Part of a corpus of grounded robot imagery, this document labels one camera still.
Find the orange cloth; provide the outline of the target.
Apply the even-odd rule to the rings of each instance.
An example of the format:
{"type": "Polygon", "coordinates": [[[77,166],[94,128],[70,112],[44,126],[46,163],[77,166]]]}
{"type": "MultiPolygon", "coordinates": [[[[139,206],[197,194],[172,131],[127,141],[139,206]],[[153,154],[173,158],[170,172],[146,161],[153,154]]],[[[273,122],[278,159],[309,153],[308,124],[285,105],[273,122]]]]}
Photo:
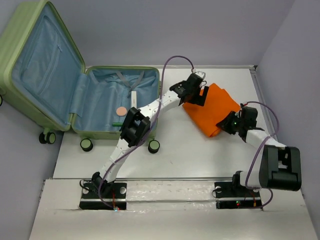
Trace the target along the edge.
{"type": "Polygon", "coordinates": [[[231,111],[238,112],[241,109],[229,93],[215,83],[209,86],[204,106],[186,102],[182,107],[208,138],[215,137],[221,132],[217,124],[225,119],[231,111]]]}

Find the white rectangular tube box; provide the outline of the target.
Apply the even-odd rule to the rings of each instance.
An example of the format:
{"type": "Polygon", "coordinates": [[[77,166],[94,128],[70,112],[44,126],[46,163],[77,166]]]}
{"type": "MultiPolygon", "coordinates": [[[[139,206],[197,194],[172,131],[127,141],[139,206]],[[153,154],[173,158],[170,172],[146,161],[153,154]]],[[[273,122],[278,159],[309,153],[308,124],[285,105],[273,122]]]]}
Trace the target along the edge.
{"type": "Polygon", "coordinates": [[[131,91],[131,107],[132,108],[137,108],[137,92],[136,91],[131,91]]]}

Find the round peach powder puff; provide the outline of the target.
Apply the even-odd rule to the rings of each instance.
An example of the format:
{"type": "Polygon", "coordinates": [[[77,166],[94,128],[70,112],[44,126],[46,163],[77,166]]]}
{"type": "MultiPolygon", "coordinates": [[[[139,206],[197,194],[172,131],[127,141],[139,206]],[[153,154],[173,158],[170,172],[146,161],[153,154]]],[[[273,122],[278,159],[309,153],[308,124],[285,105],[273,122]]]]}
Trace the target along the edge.
{"type": "Polygon", "coordinates": [[[120,117],[125,116],[128,110],[124,106],[120,106],[116,109],[116,114],[120,117]]]}

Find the small green tube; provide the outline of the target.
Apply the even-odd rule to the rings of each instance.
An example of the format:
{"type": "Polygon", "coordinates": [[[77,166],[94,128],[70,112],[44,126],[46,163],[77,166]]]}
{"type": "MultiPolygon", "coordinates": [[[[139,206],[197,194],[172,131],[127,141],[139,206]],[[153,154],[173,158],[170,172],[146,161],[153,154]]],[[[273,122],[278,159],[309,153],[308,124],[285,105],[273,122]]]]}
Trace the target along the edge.
{"type": "Polygon", "coordinates": [[[113,127],[121,127],[122,125],[123,125],[122,122],[113,122],[113,123],[112,123],[112,126],[113,126],[113,127]]]}

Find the green hard-shell suitcase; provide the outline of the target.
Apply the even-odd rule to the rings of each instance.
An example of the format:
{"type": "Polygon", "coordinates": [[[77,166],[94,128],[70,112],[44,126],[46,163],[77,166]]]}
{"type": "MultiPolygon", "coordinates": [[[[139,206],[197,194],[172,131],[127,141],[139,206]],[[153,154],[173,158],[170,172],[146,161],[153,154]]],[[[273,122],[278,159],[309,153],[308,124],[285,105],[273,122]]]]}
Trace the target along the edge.
{"type": "Polygon", "coordinates": [[[74,131],[89,152],[93,140],[117,140],[123,122],[116,109],[137,108],[160,94],[160,74],[148,66],[92,66],[84,60],[54,5],[24,1],[0,37],[0,100],[42,127],[39,142],[74,131]]]}

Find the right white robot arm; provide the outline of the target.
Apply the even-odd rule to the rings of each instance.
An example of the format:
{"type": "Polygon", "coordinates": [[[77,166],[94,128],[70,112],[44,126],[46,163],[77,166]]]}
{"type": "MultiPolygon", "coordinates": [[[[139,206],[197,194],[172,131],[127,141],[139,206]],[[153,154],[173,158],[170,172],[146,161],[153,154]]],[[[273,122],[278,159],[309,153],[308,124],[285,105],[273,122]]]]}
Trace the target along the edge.
{"type": "Polygon", "coordinates": [[[301,154],[297,147],[286,146],[264,129],[257,127],[256,108],[241,106],[216,124],[224,132],[239,137],[256,149],[249,170],[232,176],[230,190],[242,196],[250,190],[272,189],[299,191],[302,186],[301,154]]]}

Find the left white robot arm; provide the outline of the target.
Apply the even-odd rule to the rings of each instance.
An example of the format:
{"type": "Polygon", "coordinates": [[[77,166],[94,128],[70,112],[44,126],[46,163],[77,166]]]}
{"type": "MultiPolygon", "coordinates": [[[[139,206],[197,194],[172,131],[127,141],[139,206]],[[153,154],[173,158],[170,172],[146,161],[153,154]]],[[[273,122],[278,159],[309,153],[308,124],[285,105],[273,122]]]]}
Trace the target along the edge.
{"type": "Polygon", "coordinates": [[[187,80],[172,85],[166,93],[153,102],[140,107],[132,107],[126,114],[118,143],[100,171],[92,175],[93,191],[102,199],[110,194],[112,184],[129,154],[147,140],[158,116],[184,103],[203,107],[209,91],[208,86],[202,87],[206,73],[196,71],[187,80]]]}

